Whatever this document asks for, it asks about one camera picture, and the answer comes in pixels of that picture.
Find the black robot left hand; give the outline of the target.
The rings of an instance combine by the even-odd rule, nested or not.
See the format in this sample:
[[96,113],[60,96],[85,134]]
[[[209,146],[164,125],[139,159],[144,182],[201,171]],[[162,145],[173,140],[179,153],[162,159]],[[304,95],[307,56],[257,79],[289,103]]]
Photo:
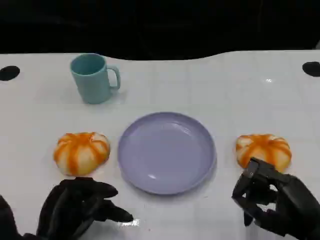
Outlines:
[[114,186],[91,177],[62,180],[42,206],[36,235],[46,240],[77,240],[95,221],[132,222],[132,214],[109,200],[117,194]]

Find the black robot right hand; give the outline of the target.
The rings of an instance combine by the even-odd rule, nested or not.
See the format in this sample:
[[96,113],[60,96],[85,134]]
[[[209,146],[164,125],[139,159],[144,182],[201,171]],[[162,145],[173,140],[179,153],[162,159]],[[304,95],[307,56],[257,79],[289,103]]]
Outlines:
[[244,225],[298,240],[320,238],[320,203],[296,176],[252,157],[239,177],[232,199],[243,210]]

